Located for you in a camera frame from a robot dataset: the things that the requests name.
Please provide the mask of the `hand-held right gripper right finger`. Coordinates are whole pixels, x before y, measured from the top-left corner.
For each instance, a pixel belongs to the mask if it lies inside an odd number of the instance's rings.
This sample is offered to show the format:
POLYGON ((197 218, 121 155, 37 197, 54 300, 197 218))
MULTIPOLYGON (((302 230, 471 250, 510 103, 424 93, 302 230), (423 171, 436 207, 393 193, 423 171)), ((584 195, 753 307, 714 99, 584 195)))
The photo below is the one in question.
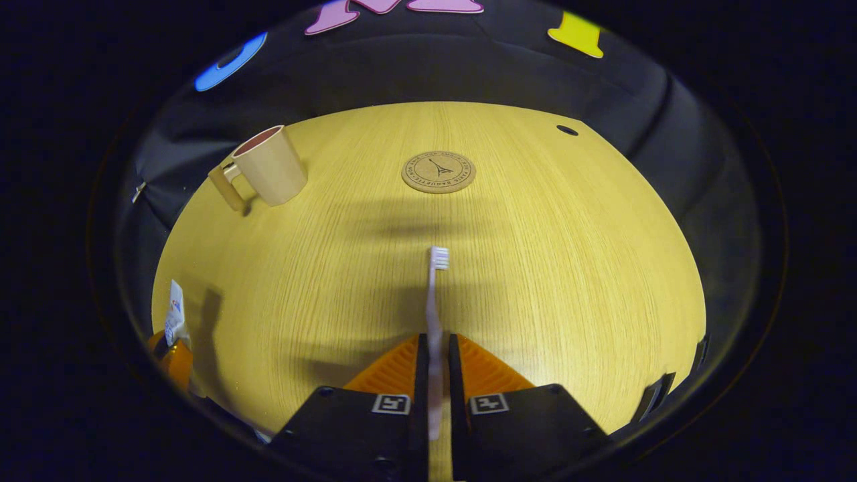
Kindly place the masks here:
POLYGON ((459 333, 448 368, 456 481, 542 481, 610 445, 564 386, 536 386, 459 333))

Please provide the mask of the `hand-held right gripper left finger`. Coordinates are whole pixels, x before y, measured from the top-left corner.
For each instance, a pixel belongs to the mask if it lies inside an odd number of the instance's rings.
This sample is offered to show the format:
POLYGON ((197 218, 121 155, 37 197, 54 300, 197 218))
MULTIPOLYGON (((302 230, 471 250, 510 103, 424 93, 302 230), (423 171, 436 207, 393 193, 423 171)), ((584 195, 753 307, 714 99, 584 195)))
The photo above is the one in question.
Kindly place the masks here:
POLYGON ((419 333, 345 386, 317 387, 267 448, 328 481, 425 481, 428 375, 419 333))

